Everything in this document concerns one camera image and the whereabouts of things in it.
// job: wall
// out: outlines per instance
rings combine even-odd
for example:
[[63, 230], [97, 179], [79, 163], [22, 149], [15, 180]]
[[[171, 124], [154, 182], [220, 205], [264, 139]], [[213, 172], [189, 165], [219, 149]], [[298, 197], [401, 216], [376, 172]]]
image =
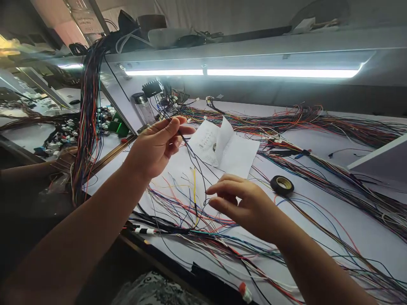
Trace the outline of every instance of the wall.
[[[84, 42], [63, 0], [31, 0], [48, 27], [65, 44]], [[98, 0], [104, 17], [117, 23], [120, 9], [133, 18], [163, 14], [169, 27], [195, 27], [225, 34], [274, 28], [296, 23], [301, 17], [317, 16], [319, 22], [340, 16], [352, 28], [382, 27], [407, 23], [405, 0]]]
[[385, 116], [406, 116], [406, 87], [355, 86], [284, 81], [196, 81], [171, 79], [174, 88], [191, 98], [224, 95], [220, 100], [237, 103], [289, 106], [321, 104], [326, 110]]

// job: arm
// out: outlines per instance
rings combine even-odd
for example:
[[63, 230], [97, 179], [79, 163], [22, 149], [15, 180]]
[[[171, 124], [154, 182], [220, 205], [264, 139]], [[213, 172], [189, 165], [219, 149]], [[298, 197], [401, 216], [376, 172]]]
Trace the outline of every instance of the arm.
[[51, 166], [52, 163], [53, 162], [51, 161], [3, 169], [1, 171], [1, 182], [14, 183], [26, 179], [44, 178], [51, 174], [55, 174], [58, 170]]
[[206, 192], [218, 195], [209, 205], [278, 247], [308, 305], [377, 304], [254, 183], [225, 174]]
[[49, 175], [58, 173], [59, 171], [57, 167], [60, 167], [60, 165], [56, 164], [57, 161], [65, 164], [64, 166], [68, 168], [68, 165], [75, 160], [74, 154], [76, 154], [76, 150], [77, 147], [70, 147], [66, 150], [63, 150], [58, 160], [27, 166], [13, 167], [10, 169], [3, 169], [0, 175], [1, 182], [15, 183], [28, 179], [45, 178]]
[[150, 180], [178, 151], [183, 117], [161, 121], [135, 141], [123, 165], [57, 225], [6, 281], [8, 303], [72, 304], [93, 267], [119, 235]]

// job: left hand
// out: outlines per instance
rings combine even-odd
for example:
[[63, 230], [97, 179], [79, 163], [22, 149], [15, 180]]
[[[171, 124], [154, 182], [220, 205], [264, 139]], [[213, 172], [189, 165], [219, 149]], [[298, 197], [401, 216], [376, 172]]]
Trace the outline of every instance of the left hand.
[[195, 128], [181, 126], [187, 119], [175, 116], [168, 122], [164, 119], [143, 131], [134, 142], [123, 163], [127, 171], [140, 176], [143, 180], [151, 180], [159, 176], [167, 166], [171, 156], [178, 152], [182, 135], [190, 135]]
[[70, 172], [72, 163], [75, 162], [76, 153], [78, 152], [77, 146], [72, 146], [66, 149], [63, 149], [59, 154], [58, 159], [54, 161], [47, 162], [52, 167], [58, 169], [60, 172]]

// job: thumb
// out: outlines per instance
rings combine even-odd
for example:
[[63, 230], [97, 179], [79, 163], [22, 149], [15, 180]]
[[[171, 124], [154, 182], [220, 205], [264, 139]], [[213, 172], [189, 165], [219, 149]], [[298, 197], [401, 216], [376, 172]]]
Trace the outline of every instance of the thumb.
[[235, 222], [239, 222], [242, 216], [241, 208], [221, 197], [212, 197], [209, 200], [209, 205]]
[[167, 126], [165, 126], [164, 129], [156, 133], [155, 137], [159, 141], [167, 142], [169, 139], [176, 135], [179, 129], [179, 125], [180, 125], [179, 120], [176, 117], [173, 117], [170, 123]]

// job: hand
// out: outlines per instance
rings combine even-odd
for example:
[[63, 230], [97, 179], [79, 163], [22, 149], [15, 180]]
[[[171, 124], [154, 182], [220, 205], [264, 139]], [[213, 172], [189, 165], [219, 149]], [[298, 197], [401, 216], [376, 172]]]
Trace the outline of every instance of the hand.
[[168, 122], [164, 119], [144, 130], [134, 142], [123, 165], [128, 171], [151, 180], [162, 173], [171, 156], [178, 152], [183, 135], [195, 132], [195, 128], [181, 126], [187, 119], [175, 116]]
[[63, 149], [59, 154], [58, 159], [54, 161], [49, 161], [47, 164], [58, 169], [60, 172], [69, 173], [72, 163], [75, 162], [76, 153], [78, 152], [77, 146], [72, 146]]
[[[259, 186], [235, 175], [224, 174], [206, 193], [217, 194], [209, 200], [211, 207], [273, 244], [278, 242], [283, 223], [289, 220]], [[239, 205], [236, 197], [242, 199]]]

